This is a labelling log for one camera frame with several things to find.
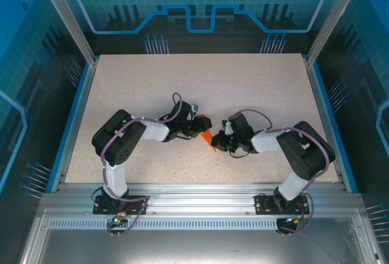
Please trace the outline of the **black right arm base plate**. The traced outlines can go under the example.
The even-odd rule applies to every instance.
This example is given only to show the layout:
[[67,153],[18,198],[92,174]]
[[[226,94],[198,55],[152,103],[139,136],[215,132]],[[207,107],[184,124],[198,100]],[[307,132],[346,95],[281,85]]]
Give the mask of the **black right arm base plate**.
[[306,196],[299,195],[287,201],[281,195],[260,193],[253,198],[257,215],[309,215],[309,204]]

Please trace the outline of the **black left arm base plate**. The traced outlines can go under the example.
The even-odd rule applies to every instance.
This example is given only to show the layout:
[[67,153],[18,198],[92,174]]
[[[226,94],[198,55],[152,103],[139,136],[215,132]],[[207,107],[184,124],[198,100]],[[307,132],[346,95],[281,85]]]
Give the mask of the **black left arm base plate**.
[[117,215],[120,212],[126,212],[127,215],[137,215],[144,206],[145,201],[128,203],[110,196],[99,195],[95,197],[92,213],[94,215]]

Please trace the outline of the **grey metal bottom panel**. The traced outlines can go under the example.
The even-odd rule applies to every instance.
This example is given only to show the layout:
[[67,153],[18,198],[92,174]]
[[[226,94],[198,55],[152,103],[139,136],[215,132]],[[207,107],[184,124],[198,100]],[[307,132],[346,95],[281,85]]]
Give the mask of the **grey metal bottom panel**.
[[389,264],[366,218],[315,218],[299,234],[276,231],[53,230],[33,222],[19,264]]

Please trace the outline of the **aluminium front frame rail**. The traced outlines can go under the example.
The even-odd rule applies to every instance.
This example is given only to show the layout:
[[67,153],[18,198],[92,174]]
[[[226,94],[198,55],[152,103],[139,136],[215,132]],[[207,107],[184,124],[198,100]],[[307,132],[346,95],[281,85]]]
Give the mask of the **aluminium front frame rail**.
[[[62,183],[41,197],[38,213],[53,217],[89,217],[97,184]],[[276,183],[129,184],[130,195],[149,195],[148,217],[253,217],[254,196],[271,195]],[[317,218],[364,215],[359,193],[348,193],[340,182],[315,182],[308,190]]]

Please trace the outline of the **aluminium frame post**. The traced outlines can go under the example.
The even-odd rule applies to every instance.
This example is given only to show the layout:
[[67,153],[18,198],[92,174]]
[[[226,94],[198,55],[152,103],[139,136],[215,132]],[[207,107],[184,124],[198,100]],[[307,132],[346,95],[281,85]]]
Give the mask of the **aluminium frame post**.
[[340,17],[344,14],[344,11],[349,4],[350,0],[336,0],[332,9],[330,10],[322,28],[320,29],[317,37],[315,38],[307,56],[306,65],[313,67],[317,57],[322,51],[324,45],[328,41],[332,31],[337,25]]
[[82,56],[90,66],[95,66],[96,57],[66,0],[50,0],[69,31]]

